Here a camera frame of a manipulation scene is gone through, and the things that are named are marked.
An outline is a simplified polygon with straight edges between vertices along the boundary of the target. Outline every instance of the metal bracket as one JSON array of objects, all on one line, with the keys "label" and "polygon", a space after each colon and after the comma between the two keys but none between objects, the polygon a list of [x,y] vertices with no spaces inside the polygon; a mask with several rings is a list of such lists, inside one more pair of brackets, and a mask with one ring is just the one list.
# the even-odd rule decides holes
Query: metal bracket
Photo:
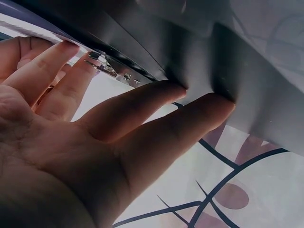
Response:
[{"label": "metal bracket", "polygon": [[119,63],[118,61],[107,56],[107,60],[105,55],[90,52],[90,59],[98,61],[100,66],[92,63],[89,60],[85,60],[88,64],[90,64],[93,68],[98,71],[104,72],[112,77],[114,77],[117,81],[120,81],[124,84],[127,84],[132,87],[140,87],[144,84],[151,83],[152,81],[145,76],[139,74],[138,72],[130,69],[129,67]]}]

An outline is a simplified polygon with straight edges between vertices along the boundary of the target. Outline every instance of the hand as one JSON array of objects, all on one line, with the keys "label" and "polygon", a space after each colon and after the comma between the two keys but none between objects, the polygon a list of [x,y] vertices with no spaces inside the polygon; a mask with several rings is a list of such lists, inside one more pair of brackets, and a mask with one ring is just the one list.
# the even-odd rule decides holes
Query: hand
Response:
[{"label": "hand", "polygon": [[234,109],[230,101],[208,94],[142,125],[162,105],[186,94],[179,85],[162,81],[113,97],[70,123],[96,74],[84,62],[87,56],[33,111],[78,47],[56,44],[16,71],[20,46],[11,42],[0,43],[2,53],[15,52],[5,61],[0,85],[0,224],[110,227]]}]

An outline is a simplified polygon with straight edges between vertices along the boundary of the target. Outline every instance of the dark blue trim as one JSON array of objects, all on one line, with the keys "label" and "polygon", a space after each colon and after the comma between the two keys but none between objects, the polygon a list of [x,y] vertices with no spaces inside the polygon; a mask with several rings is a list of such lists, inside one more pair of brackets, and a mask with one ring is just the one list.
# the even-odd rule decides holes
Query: dark blue trim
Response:
[{"label": "dark blue trim", "polygon": [[204,199],[204,201],[202,201],[201,205],[199,206],[199,208],[196,210],[196,212],[194,213],[190,224],[189,224],[189,228],[194,228],[195,223],[197,222],[197,220],[199,219],[200,214],[203,212],[203,210],[205,209],[205,207],[207,206],[207,204],[212,200],[212,198],[218,193],[218,191],[226,184],[228,183],[228,181],[230,181],[232,178],[234,178],[236,175],[238,175],[241,171],[243,171],[245,168],[247,168],[248,166],[256,163],[257,161],[260,161],[264,158],[276,155],[276,154],[280,154],[280,153],[284,153],[284,152],[288,152],[288,150],[285,150],[283,148],[280,149],[276,149],[276,150],[272,150],[266,153],[263,153],[255,158],[250,159],[249,161],[245,162],[244,164],[240,165],[237,169],[234,169],[228,176],[226,176],[220,183],[217,184],[217,186],[214,187],[214,189],[208,194],[208,196]]},{"label": "dark blue trim", "polygon": [[233,221],[231,221],[218,207],[215,205],[213,200],[210,201],[210,204],[212,205],[215,212],[218,214],[221,220],[225,222],[229,227],[231,228],[240,228],[238,225],[236,225]]},{"label": "dark blue trim", "polygon": [[136,216],[136,217],[133,217],[133,218],[126,219],[124,221],[117,222],[112,226],[112,228],[122,226],[124,224],[134,222],[134,221],[137,221],[137,220],[141,220],[143,218],[145,219],[145,218],[149,218],[149,217],[156,216],[156,215],[171,213],[171,212],[174,212],[174,211],[199,206],[200,204],[201,204],[201,201],[194,201],[194,202],[191,202],[191,203],[178,205],[176,207],[171,207],[171,208],[166,208],[166,209],[162,209],[162,210],[153,211],[153,212],[150,212],[150,213],[147,213],[147,214],[139,215],[139,216]]},{"label": "dark blue trim", "polygon": [[[204,191],[204,189],[201,187],[201,185],[196,181],[196,183],[198,184],[199,188],[203,191],[203,193],[205,194],[205,196],[207,197],[208,194]],[[215,212],[218,214],[218,216],[222,219],[223,222],[225,222],[228,226],[230,226],[231,228],[240,228],[239,226],[237,226],[236,224],[234,224],[234,222],[232,222],[218,207],[217,205],[213,202],[213,200],[210,200],[210,204],[213,207],[213,209],[215,210]]]},{"label": "dark blue trim", "polygon": [[[168,208],[171,208],[168,204],[165,203],[159,196],[157,196]],[[181,221],[183,221],[186,225],[189,225],[189,222],[187,222],[182,216],[180,216],[176,211],[172,212],[176,217],[178,217]]]},{"label": "dark blue trim", "polygon": [[225,156],[223,156],[222,154],[220,154],[219,152],[217,152],[213,147],[211,147],[205,140],[200,139],[199,143],[205,147],[210,153],[212,153],[214,156],[216,156],[218,159],[220,159],[222,162],[224,162],[226,165],[230,166],[233,169],[237,169],[239,168],[239,166],[237,164],[235,164],[234,162],[232,162],[231,160],[229,160],[228,158],[226,158]]}]

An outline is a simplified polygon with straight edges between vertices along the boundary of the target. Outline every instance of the palm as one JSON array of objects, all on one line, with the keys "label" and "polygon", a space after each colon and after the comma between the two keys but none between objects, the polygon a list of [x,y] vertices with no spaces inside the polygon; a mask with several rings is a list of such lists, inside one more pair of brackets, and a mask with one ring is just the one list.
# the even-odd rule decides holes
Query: palm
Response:
[{"label": "palm", "polygon": [[[3,70],[11,73],[0,85],[3,176],[17,177],[12,192],[18,192],[14,186],[23,188],[35,205],[49,196],[60,198],[59,208],[70,216],[79,215],[84,206],[88,213],[82,211],[81,218],[91,216],[95,224],[107,227],[176,158],[220,125],[233,104],[210,94],[142,125],[162,105],[185,95],[178,85],[158,82],[105,101],[70,123],[96,73],[84,56],[33,112],[31,108],[77,51],[63,42],[16,72],[12,71],[16,63]],[[54,213],[44,204],[42,210]],[[56,218],[66,219],[66,213],[57,210]]]}]

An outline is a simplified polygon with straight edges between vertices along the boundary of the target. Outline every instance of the dark curved line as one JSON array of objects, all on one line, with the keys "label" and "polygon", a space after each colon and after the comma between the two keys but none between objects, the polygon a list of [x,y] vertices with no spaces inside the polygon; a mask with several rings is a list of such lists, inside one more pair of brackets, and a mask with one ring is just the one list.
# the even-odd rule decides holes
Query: dark curved line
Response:
[{"label": "dark curved line", "polygon": [[221,220],[225,222],[229,227],[231,228],[240,228],[238,225],[236,225],[233,221],[231,221],[218,207],[215,205],[213,200],[210,201],[211,206],[215,210],[215,212],[218,214]]},{"label": "dark curved line", "polygon": [[205,140],[200,139],[199,143],[205,147],[210,153],[212,153],[215,157],[217,157],[218,159],[220,159],[222,162],[224,162],[226,165],[230,166],[233,169],[237,169],[239,168],[239,165],[235,164],[233,161],[229,160],[228,158],[226,158],[224,155],[220,154],[219,152],[217,152],[215,149],[212,148],[212,146],[210,146]]},{"label": "dark curved line", "polygon": [[186,209],[186,208],[199,206],[200,204],[201,204],[201,201],[194,201],[194,202],[191,202],[191,203],[186,203],[186,204],[178,205],[178,206],[171,207],[171,208],[166,208],[166,209],[162,209],[162,210],[153,211],[153,212],[150,212],[150,213],[147,213],[147,214],[139,215],[139,216],[136,216],[136,217],[133,217],[133,218],[126,219],[124,221],[117,222],[112,226],[112,228],[122,226],[122,225],[130,223],[130,222],[135,222],[135,221],[141,220],[143,218],[145,219],[145,218],[153,217],[153,216],[156,216],[156,215],[171,213],[171,212],[174,212],[174,211],[177,211],[177,210],[183,210],[183,209]]},{"label": "dark curved line", "polygon": [[266,153],[263,153],[255,158],[250,159],[249,161],[245,162],[244,164],[240,165],[237,169],[234,169],[228,176],[226,176],[220,183],[217,184],[217,186],[214,187],[214,189],[208,194],[208,196],[202,201],[201,205],[199,208],[197,208],[196,212],[194,213],[190,223],[189,223],[189,228],[194,228],[195,223],[197,222],[200,214],[203,212],[207,204],[211,201],[211,199],[218,193],[218,191],[232,178],[234,178],[236,175],[238,175],[241,171],[243,171],[245,168],[248,166],[256,163],[257,161],[260,161],[264,158],[288,152],[288,150],[285,150],[283,148],[272,150]]},{"label": "dark curved line", "polygon": [[[207,195],[206,191],[201,187],[201,185],[196,181],[196,183],[198,184],[199,188],[203,191],[203,193]],[[218,216],[223,220],[223,222],[225,222],[228,226],[230,226],[231,228],[240,228],[239,226],[237,226],[233,221],[231,221],[219,208],[218,206],[213,202],[212,199],[210,199],[210,204],[213,207],[213,209],[215,210],[215,212],[218,214]]]},{"label": "dark curved line", "polygon": [[[157,196],[168,208],[171,208],[165,201],[163,201],[159,196]],[[189,225],[189,222],[187,222],[182,216],[180,216],[176,211],[172,212],[176,217],[178,217],[181,221],[183,221],[186,225]]]},{"label": "dark curved line", "polygon": [[245,26],[243,25],[242,21],[238,18],[237,14],[231,10],[231,14],[232,17],[237,21],[237,23],[239,24],[239,26],[241,27],[241,29],[243,30],[244,36],[251,41],[252,44],[256,45],[255,41],[252,39],[252,37],[250,36],[250,34],[247,32],[247,29],[245,28]]},{"label": "dark curved line", "polygon": [[303,14],[301,13],[296,13],[296,14],[292,14],[292,15],[289,15],[285,18],[282,18],[277,24],[276,26],[273,28],[273,30],[271,31],[270,35],[269,35],[269,38],[267,39],[266,41],[266,48],[265,48],[265,53],[267,55],[270,56],[270,43],[273,42],[273,40],[275,39],[275,35],[277,33],[277,31],[279,30],[279,28],[286,22],[288,21],[289,19],[292,19],[292,18],[297,18],[297,17],[302,17]]}]

